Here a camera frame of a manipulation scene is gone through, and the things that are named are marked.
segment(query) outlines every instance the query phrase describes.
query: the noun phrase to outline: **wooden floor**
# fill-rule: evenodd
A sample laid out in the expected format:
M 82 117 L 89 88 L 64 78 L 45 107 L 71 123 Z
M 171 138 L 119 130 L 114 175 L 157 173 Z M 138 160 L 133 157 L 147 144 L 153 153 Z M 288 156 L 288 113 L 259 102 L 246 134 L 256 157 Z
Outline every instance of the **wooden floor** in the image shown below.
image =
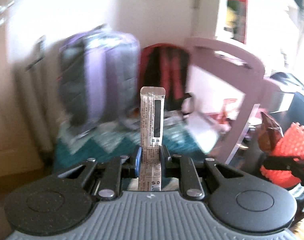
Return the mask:
M 42 169 L 0 177 L 0 240 L 4 240 L 12 232 L 3 210 L 7 194 L 24 184 L 41 179 L 49 173 L 49 169 Z

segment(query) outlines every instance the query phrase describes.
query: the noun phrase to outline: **purple suitcase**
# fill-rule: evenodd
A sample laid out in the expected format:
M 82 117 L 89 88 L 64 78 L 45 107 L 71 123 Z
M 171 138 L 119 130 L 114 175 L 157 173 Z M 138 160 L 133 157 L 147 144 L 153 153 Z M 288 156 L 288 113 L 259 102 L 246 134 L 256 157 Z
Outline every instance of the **purple suitcase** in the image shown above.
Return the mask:
M 113 120 L 136 128 L 126 115 L 136 103 L 139 56 L 133 35 L 106 25 L 67 38 L 60 48 L 59 94 L 73 135 Z

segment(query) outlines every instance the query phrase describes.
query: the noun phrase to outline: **white door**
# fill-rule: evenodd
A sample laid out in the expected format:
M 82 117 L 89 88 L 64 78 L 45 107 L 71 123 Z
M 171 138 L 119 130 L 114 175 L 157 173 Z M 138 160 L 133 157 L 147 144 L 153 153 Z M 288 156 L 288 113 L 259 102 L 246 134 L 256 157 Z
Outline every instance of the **white door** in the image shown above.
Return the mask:
M 11 1 L 0 0 L 0 6 Z M 20 111 L 12 67 L 7 60 L 8 11 L 0 15 L 0 176 L 42 167 Z

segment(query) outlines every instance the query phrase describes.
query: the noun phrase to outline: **black circular pad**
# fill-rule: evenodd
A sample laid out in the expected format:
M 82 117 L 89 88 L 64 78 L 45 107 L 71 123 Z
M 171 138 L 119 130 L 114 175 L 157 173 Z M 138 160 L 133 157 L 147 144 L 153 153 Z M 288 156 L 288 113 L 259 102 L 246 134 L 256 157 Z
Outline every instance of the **black circular pad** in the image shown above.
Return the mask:
M 274 199 L 266 192 L 259 190 L 247 190 L 239 193 L 239 195 L 236 196 L 236 202 L 240 207 L 248 211 L 260 212 L 268 210 L 270 207 L 272 207 Z
M 36 192 L 27 199 L 28 207 L 37 212 L 57 211 L 63 203 L 64 196 L 55 191 Z
M 245 173 L 242 177 L 222 179 L 208 204 L 224 224 L 251 233 L 287 228 L 297 207 L 284 188 Z
M 93 200 L 79 181 L 49 176 L 12 192 L 5 201 L 11 226 L 36 236 L 55 235 L 85 220 Z

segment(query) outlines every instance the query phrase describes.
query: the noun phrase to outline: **black backpack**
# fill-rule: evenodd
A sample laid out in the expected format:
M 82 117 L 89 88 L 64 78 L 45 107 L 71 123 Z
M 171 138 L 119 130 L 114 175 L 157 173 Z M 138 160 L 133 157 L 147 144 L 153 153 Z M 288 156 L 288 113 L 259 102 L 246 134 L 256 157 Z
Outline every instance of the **black backpack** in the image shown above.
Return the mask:
M 84 134 L 99 122 L 119 120 L 136 103 L 138 40 L 106 25 L 66 39 L 60 49 L 59 94 L 70 114 L 70 132 Z
M 194 110 L 191 93 L 185 93 L 190 54 L 182 47 L 159 43 L 146 47 L 141 52 L 138 91 L 142 87 L 165 88 L 164 109 L 179 110 L 183 116 Z M 191 99 L 192 111 L 182 112 L 183 101 Z

